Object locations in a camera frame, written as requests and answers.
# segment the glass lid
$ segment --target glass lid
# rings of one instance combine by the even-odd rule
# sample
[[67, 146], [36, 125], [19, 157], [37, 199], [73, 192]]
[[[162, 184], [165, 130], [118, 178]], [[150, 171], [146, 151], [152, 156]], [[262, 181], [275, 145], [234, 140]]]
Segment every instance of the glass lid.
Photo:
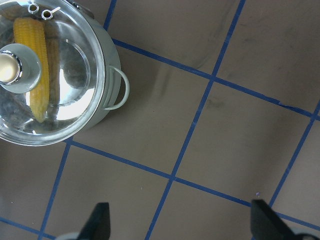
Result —
[[43, 146], [80, 130], [105, 87], [99, 41], [66, 0], [0, 0], [0, 138]]

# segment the lid handle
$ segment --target lid handle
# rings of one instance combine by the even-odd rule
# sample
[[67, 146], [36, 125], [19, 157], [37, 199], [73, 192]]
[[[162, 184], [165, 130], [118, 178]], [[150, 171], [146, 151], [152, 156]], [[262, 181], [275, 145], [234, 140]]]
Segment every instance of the lid handle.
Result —
[[22, 63], [20, 59], [10, 51], [0, 51], [0, 84], [13, 84], [18, 81], [21, 76]]
[[42, 74], [37, 54], [28, 46], [13, 43], [0, 49], [0, 85], [22, 94], [32, 90]]

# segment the tile floor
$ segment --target tile floor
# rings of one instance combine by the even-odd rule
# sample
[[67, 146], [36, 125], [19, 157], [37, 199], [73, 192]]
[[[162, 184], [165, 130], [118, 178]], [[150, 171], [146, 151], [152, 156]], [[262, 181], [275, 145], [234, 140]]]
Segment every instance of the tile floor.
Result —
[[111, 240], [249, 240], [256, 193], [320, 236], [319, 1], [78, 2], [130, 97], [65, 142], [0, 141], [0, 239], [77, 232], [109, 202]]

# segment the black object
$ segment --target black object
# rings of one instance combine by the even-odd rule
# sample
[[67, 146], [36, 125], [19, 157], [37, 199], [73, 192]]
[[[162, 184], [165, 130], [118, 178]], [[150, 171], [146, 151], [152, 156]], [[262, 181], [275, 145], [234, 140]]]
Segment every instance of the black object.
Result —
[[98, 203], [76, 240], [109, 240], [110, 211], [109, 203]]
[[250, 225], [255, 240], [320, 240], [309, 234], [294, 234], [264, 200], [251, 202]]

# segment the corn on the cob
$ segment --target corn on the cob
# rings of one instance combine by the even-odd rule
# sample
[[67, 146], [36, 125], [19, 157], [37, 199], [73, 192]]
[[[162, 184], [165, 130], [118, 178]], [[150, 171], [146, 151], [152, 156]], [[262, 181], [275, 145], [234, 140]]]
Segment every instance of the corn on the cob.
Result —
[[49, 102], [58, 105], [60, 100], [60, 57], [59, 57], [59, 40], [46, 39], [46, 50], [48, 56], [49, 76], [50, 76], [50, 93]]
[[49, 67], [44, 25], [29, 17], [17, 18], [13, 24], [13, 34], [15, 42], [31, 48], [41, 62], [42, 75], [37, 86], [30, 91], [30, 108], [34, 118], [42, 123], [49, 104]]

